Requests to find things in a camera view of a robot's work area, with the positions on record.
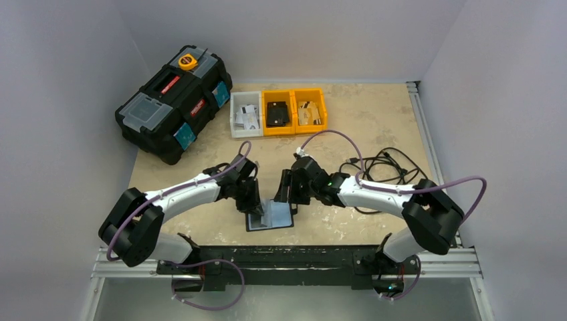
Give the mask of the black leather card holder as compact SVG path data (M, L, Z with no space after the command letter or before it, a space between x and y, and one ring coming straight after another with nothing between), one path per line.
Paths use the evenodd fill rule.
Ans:
M247 232L293 227L294 215L298 212L297 207L293 207L292 204L277 202L273 199L261 200L261 210L261 215L246 215Z

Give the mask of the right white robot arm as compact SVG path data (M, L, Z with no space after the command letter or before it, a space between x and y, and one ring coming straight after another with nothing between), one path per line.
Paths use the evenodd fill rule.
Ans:
M275 200L309 205L315 199L326 206L364 207L404 220L406 227L385 237L375 255L377 267L391 272L408 257L423 251L449 252L464 219L463 210L433 181L388 185L346 173L327 173L312 157L296 159L281 172Z

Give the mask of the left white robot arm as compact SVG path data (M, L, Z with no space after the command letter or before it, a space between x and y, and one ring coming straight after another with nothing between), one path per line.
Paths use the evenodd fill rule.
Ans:
M233 199L244 214L262 215L256 174L258 165L238 154L231 163L209 167L194 179L168 189L143 193L129 188L98 230L108 246L109 261L135 267L148 259L165 261L182 273L194 272L202 261L200 247L182 233L161 231L167 221L200 205Z

